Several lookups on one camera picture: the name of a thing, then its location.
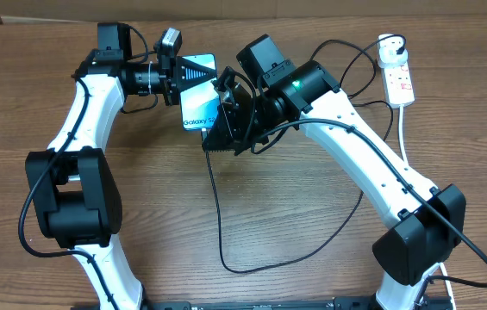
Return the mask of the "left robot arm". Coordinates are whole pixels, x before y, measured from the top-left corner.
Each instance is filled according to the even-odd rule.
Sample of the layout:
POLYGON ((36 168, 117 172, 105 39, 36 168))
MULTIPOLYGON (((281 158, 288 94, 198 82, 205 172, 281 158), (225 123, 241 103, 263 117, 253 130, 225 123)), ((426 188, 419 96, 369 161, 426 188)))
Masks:
POLYGON ((132 50, 133 26, 101 22, 97 47, 73 73, 76 94, 63 127, 25 161, 25 209, 58 255, 78 260, 101 309, 149 309, 151 301, 122 249, 122 198, 105 157, 115 117, 129 96, 153 96, 182 110, 187 130, 211 127, 219 97, 211 53, 183 56, 182 35, 166 29, 153 46, 132 50))

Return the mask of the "Samsung Galaxy smartphone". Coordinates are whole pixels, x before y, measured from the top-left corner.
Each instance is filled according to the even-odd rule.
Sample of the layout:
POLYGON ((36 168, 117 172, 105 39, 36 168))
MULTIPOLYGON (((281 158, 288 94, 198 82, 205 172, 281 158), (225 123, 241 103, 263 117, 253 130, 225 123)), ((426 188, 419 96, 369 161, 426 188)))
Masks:
MULTIPOLYGON (((213 53, 182 57, 193 60, 199 65, 216 69, 215 55, 213 53)), ((192 131, 213 127, 220 104, 220 97, 214 86, 216 80, 217 77, 188 90, 180 91, 181 115, 184 130, 192 131)))

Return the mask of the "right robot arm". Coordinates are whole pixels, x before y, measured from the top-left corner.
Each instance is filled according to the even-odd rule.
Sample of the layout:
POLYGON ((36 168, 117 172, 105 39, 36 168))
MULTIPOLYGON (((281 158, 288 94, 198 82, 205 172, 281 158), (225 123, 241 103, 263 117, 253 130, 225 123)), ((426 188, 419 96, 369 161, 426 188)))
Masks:
POLYGON ((443 264, 462 242, 466 199, 413 170, 364 122, 340 83, 318 62, 295 66, 263 35, 237 55, 241 71, 224 70, 224 95, 206 152, 260 153, 290 128, 322 146, 359 186, 386 226, 372 251, 384 270, 370 297, 337 297, 336 309, 450 309, 428 296, 445 278, 443 264))

